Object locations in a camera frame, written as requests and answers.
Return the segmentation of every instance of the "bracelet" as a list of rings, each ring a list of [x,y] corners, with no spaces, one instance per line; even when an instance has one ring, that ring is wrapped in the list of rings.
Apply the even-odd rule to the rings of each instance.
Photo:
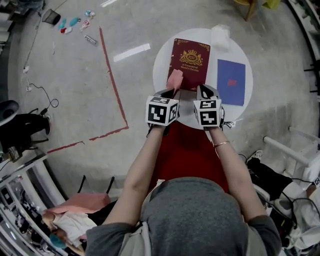
[[[219,144],[217,144],[217,145],[213,145],[213,146],[214,146],[215,148],[217,148],[217,147],[219,147],[219,146],[221,146],[221,145],[223,145],[223,144],[227,144],[227,143],[230,143],[230,140],[221,142],[221,143],[219,143]]]

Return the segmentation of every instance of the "blue book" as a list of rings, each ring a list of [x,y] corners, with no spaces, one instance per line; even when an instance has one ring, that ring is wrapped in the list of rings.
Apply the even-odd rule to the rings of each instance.
[[[246,65],[218,59],[217,90],[223,104],[245,103]]]

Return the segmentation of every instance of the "red book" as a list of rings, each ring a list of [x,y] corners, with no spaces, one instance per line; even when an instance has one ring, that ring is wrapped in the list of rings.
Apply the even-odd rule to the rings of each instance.
[[[172,71],[181,70],[183,80],[181,89],[197,91],[197,86],[206,83],[210,45],[185,40],[174,39],[168,77]]]

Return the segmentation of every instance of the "concrete floor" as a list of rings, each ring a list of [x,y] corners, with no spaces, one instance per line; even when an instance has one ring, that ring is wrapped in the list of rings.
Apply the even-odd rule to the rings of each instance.
[[[55,9],[62,2],[48,1],[46,8]],[[251,100],[236,126],[225,129],[239,153],[249,156],[262,148],[263,162],[281,172],[286,158],[268,148],[263,137],[299,148],[305,141],[291,138],[288,126],[318,134],[318,103],[316,94],[309,93],[314,77],[303,71],[311,63],[310,54],[285,3],[280,3],[277,10],[261,7],[250,22],[245,22],[246,8],[232,0],[117,0],[101,7],[102,2],[68,0],[56,10],[67,22],[76,16],[85,20],[85,10],[95,11],[91,26],[83,33],[79,32],[81,24],[62,35],[57,27],[40,22],[27,63],[29,81],[45,87],[52,99],[59,100],[57,108],[49,108],[53,130],[41,149],[47,152],[80,142],[51,152],[48,158],[68,196],[77,192],[83,175],[88,179],[83,191],[104,192],[111,176],[115,176],[111,196],[119,194],[148,131],[145,103],[147,96],[154,94],[152,69],[156,55],[170,37],[191,28],[229,26],[231,38],[251,64]],[[39,17],[34,14],[24,25],[16,70],[18,84],[9,89],[9,98],[19,100],[23,113],[48,106],[43,91],[26,91],[27,78],[22,73],[38,23]],[[89,140],[126,126],[108,73],[99,27],[128,129]],[[98,45],[89,44],[83,38],[85,34],[98,40]],[[113,56],[148,43],[151,49],[113,62]]]

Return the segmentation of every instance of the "spray can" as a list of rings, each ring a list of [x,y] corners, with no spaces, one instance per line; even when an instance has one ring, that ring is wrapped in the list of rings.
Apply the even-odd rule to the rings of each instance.
[[[84,38],[92,45],[96,45],[97,44],[97,40],[94,40],[91,36],[85,35]]]

